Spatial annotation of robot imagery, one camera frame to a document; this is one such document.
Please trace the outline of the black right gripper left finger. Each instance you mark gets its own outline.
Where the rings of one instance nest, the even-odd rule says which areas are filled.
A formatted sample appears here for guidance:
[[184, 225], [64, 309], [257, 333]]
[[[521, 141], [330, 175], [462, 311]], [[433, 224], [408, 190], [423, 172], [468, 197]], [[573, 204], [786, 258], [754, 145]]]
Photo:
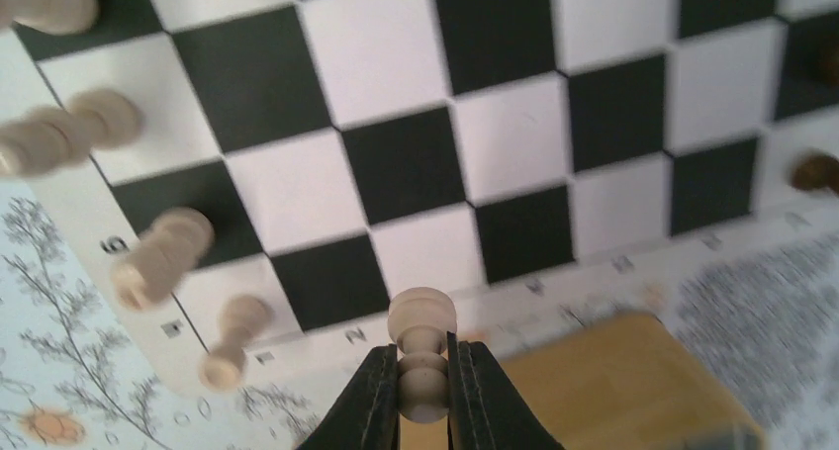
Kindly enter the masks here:
[[399, 447], [398, 349], [376, 346], [299, 450], [391, 450]]

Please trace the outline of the black white chessboard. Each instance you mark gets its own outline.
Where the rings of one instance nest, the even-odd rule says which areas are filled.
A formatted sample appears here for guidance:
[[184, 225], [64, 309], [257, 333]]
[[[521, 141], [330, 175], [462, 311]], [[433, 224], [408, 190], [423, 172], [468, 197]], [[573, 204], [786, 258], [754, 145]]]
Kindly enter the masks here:
[[[838, 149], [838, 0], [98, 0], [1, 29], [1, 124], [113, 89], [140, 137], [31, 185], [171, 390], [226, 301], [274, 320], [250, 383], [364, 354], [410, 287], [509, 291], [796, 200]], [[215, 239], [171, 297], [111, 267], [163, 212]]]

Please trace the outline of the gold metal tin tray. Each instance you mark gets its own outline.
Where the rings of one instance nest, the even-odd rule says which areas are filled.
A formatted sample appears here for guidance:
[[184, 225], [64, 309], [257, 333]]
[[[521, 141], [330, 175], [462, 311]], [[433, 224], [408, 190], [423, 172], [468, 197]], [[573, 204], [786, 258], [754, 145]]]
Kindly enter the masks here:
[[616, 315], [499, 364], [561, 449], [766, 445], [744, 406], [651, 315]]

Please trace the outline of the dark wooden chess piece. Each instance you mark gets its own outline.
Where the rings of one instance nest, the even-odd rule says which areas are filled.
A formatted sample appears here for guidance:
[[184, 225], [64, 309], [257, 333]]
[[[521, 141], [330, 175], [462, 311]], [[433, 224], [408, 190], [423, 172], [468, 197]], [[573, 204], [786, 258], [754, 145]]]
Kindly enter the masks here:
[[795, 164], [791, 186], [799, 191], [830, 191], [838, 194], [838, 158], [823, 152], [803, 157]]

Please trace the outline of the light wooden chess piece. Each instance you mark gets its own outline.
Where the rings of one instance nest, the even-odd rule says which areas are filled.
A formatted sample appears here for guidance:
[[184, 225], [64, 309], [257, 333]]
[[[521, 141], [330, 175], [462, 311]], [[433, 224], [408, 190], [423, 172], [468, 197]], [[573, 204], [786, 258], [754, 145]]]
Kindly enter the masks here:
[[1, 29], [15, 24], [49, 35], [89, 31], [99, 16], [98, 0], [1, 0]]

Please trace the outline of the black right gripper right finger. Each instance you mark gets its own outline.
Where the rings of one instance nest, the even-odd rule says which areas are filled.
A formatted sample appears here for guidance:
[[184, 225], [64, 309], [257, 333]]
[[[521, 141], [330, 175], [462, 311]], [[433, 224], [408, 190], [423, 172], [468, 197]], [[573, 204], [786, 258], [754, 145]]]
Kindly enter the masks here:
[[481, 341], [449, 332], [448, 445], [451, 449], [561, 449]]

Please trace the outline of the light wooden corner rook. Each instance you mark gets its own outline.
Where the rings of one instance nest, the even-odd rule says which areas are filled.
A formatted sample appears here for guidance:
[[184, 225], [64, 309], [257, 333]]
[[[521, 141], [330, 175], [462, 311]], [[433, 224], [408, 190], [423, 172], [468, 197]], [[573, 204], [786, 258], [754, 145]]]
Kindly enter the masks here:
[[243, 383], [245, 348], [273, 320], [273, 311], [258, 297], [235, 296], [225, 303], [218, 318], [220, 341], [202, 360], [198, 375], [201, 383], [214, 392], [235, 390]]

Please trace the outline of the floral patterned table mat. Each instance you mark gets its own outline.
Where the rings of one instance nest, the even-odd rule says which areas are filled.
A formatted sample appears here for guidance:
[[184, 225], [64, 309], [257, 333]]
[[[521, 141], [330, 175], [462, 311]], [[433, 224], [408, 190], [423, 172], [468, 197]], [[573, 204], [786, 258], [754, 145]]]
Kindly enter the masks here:
[[[354, 371], [241, 391], [167, 390], [31, 191], [1, 191], [5, 449], [292, 449]], [[620, 312], [654, 314], [764, 429], [771, 449], [838, 445], [838, 211], [747, 221], [613, 265], [456, 297], [461, 329], [530, 404], [538, 352]]]

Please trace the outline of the light wooden knight piece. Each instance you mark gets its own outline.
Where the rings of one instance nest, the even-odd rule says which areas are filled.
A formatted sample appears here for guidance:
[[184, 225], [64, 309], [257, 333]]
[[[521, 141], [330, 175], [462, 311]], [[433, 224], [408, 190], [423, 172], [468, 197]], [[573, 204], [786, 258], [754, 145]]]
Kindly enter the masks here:
[[136, 247], [111, 267], [118, 303], [139, 312], [168, 300], [214, 239], [212, 223], [195, 209], [179, 207], [161, 213]]

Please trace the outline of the light wooden pawn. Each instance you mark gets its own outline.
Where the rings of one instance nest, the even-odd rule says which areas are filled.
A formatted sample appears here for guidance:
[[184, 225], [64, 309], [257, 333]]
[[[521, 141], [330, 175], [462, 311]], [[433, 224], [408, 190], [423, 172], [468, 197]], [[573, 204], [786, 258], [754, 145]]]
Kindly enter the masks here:
[[417, 287], [399, 293], [388, 311], [388, 332], [403, 353], [398, 362], [398, 408], [407, 420], [430, 424], [449, 410], [447, 336], [457, 331], [454, 303], [443, 292]]
[[81, 164], [94, 150], [130, 145], [142, 122], [133, 101], [107, 88], [79, 93], [64, 108], [35, 108], [1, 126], [1, 177], [40, 177]]

